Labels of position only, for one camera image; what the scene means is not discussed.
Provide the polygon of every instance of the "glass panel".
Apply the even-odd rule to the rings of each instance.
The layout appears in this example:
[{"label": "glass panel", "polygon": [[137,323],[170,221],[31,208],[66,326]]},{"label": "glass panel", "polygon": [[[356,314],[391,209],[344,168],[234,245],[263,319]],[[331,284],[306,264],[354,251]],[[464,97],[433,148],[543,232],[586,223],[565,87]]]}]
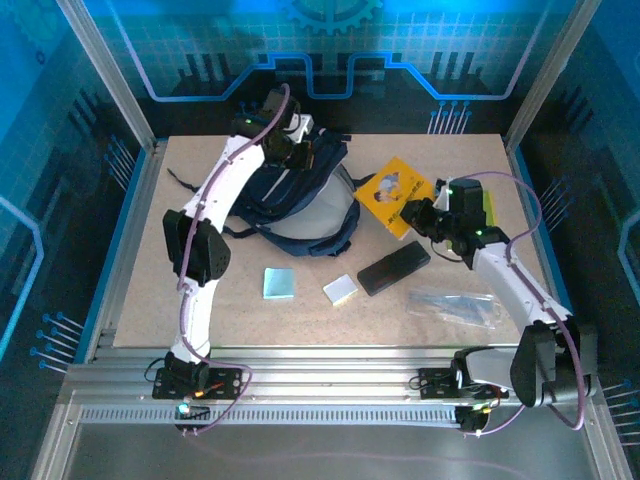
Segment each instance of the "glass panel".
[{"label": "glass panel", "polygon": [[637,382],[640,360],[639,22],[635,2],[602,2],[521,145],[604,386]]},{"label": "glass panel", "polygon": [[154,132],[166,136],[226,133],[240,101],[249,106],[285,80],[327,127],[348,118],[352,131],[437,133],[432,115],[457,111],[445,131],[504,132],[573,3],[87,5]]},{"label": "glass panel", "polygon": [[[123,152],[137,158],[139,150],[55,2],[23,4],[0,9],[0,476],[7,479],[29,476],[131,178]],[[77,326],[43,323],[45,314],[58,321],[57,312]]]}]

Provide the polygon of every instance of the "clear plastic bag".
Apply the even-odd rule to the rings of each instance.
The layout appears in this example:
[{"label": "clear plastic bag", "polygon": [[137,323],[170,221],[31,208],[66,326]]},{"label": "clear plastic bag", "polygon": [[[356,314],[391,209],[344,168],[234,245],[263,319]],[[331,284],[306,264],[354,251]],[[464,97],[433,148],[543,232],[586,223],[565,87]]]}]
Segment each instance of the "clear plastic bag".
[{"label": "clear plastic bag", "polygon": [[494,329],[505,314],[493,295],[421,287],[409,292],[407,312],[421,317]]}]

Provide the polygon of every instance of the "book cover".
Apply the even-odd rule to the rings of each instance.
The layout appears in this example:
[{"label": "book cover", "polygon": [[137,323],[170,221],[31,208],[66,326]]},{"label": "book cover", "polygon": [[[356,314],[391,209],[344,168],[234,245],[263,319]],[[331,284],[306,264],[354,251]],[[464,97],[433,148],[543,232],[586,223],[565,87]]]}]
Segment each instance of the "book cover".
[{"label": "book cover", "polygon": [[398,157],[394,157],[354,194],[396,238],[402,240],[411,227],[400,212],[411,200],[434,199],[434,186]]}]

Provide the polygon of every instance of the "wooden work surface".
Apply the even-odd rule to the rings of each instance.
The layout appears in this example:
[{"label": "wooden work surface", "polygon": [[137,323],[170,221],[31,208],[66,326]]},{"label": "wooden work surface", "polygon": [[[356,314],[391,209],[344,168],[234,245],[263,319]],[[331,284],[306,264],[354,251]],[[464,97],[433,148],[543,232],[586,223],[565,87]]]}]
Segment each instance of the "wooden work surface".
[{"label": "wooden work surface", "polygon": [[[162,216],[180,209],[192,193],[166,172],[171,168],[185,181],[199,185],[217,161],[226,137],[171,137],[146,221],[140,249],[115,337],[118,347],[168,347],[178,330],[180,298],[177,277],[167,258]],[[344,165],[354,178],[377,171],[394,155],[435,183],[438,177],[461,176],[483,170],[510,173],[498,135],[354,135]],[[483,187],[493,196],[495,218],[507,235],[527,224],[515,186],[507,179],[486,178]],[[242,222],[230,223],[235,228]],[[375,297],[360,289],[339,306],[332,306],[322,287],[348,273],[356,280],[361,269],[420,239],[415,232],[399,242],[362,208],[352,248],[338,258],[294,258],[259,235],[242,240],[226,237],[231,265],[214,298],[212,345],[425,345],[459,346],[517,343],[518,332],[507,319],[493,330],[448,323],[406,312],[408,292],[416,286],[436,286],[490,293],[487,285],[463,264],[432,254],[431,263]],[[444,244],[437,247],[444,250]],[[516,248],[519,257],[542,282],[531,239]],[[295,298],[264,300],[264,269],[293,268]]]}]

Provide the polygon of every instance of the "gear logo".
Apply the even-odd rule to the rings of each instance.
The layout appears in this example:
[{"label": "gear logo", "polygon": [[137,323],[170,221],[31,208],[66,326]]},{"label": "gear logo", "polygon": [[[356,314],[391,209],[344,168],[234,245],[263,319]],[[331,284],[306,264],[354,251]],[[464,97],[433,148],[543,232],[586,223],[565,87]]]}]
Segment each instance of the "gear logo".
[{"label": "gear logo", "polygon": [[373,9],[382,7],[381,0],[280,0],[290,20],[298,20],[300,28],[311,27],[313,33],[327,35],[347,33],[349,27],[360,28],[362,20],[371,20]]},{"label": "gear logo", "polygon": [[0,14],[11,15],[22,33],[36,47],[55,37],[58,30],[54,0],[2,0]]}]

